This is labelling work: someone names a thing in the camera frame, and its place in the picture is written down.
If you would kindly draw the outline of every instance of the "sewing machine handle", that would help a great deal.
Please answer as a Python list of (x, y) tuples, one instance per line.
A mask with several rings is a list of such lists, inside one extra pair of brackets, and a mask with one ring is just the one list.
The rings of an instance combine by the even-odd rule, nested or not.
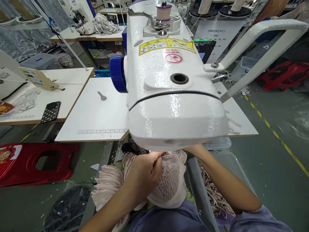
[(286, 30), (277, 42), (260, 58), (256, 65), (233, 85), (222, 97), (225, 102), (244, 86), (257, 78), (270, 64), (294, 44), (307, 30), (308, 24), (295, 19), (262, 21), (255, 24), (238, 43), (228, 52), (224, 59), (216, 64), (205, 64), (206, 72), (220, 72), (227, 69), (260, 35), (268, 31)]

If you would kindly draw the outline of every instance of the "floor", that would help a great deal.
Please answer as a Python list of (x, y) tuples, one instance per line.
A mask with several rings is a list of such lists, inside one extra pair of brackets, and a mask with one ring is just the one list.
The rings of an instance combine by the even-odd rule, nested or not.
[[(91, 52), (93, 55), (104, 55), (94, 50)], [(89, 64), (85, 54), (80, 58), (86, 65)], [(81, 67), (76, 59), (74, 63), (74, 67)], [(266, 92), (256, 83), (250, 84), (250, 90), (250, 101), (309, 170), (309, 96), (290, 90)], [(231, 138), (232, 146), (227, 150), (236, 155), (257, 196), (272, 214), (294, 231), (308, 231), (308, 177), (245, 97), (238, 94), (234, 99), (259, 135)], [(0, 145), (20, 142), (32, 127), (14, 126), (0, 139)], [(40, 142), (47, 129), (48, 125), (38, 125), (25, 142)], [(100, 162), (105, 143), (87, 142), (80, 143), (80, 146), (77, 166), (70, 180), (39, 186), (0, 188), (1, 231), (42, 231), (44, 217), (66, 187), (93, 186), (96, 171), (90, 166)]]

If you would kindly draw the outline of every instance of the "red stool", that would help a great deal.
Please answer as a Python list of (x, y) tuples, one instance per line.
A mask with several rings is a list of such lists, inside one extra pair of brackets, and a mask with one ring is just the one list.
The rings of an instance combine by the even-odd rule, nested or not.
[[(10, 185), (38, 185), (65, 180), (73, 175), (70, 161), (80, 146), (58, 143), (15, 143), (0, 146), (0, 187)], [(53, 170), (38, 170), (40, 157), (57, 158), (58, 166)]]
[(286, 61), (269, 72), (256, 78), (256, 81), (263, 80), (264, 90), (270, 91), (274, 88), (282, 88), (282, 92), (301, 82), (309, 76), (309, 66)]

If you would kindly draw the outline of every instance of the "person's hand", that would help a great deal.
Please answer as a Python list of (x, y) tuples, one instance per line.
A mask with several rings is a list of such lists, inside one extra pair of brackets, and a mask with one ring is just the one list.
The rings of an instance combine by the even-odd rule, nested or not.
[(164, 152), (152, 151), (149, 154), (138, 155), (120, 188), (127, 196), (129, 206), (134, 209), (142, 203), (157, 186), (162, 172)]
[(183, 150), (192, 153), (197, 158), (199, 158), (205, 153), (208, 153), (207, 149), (202, 144), (196, 144), (191, 147), (183, 148)]

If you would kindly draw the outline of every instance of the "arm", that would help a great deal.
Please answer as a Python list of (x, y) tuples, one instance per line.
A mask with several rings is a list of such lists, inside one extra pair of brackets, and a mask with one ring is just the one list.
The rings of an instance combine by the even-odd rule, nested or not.
[(254, 193), (230, 170), (217, 161), (202, 144), (184, 150), (192, 153), (200, 161), (235, 214), (240, 214), (243, 211), (255, 211), (261, 207), (262, 203)]
[(162, 172), (162, 155), (163, 152), (153, 151), (137, 156), (123, 186), (79, 232), (111, 232), (121, 218), (155, 189)]

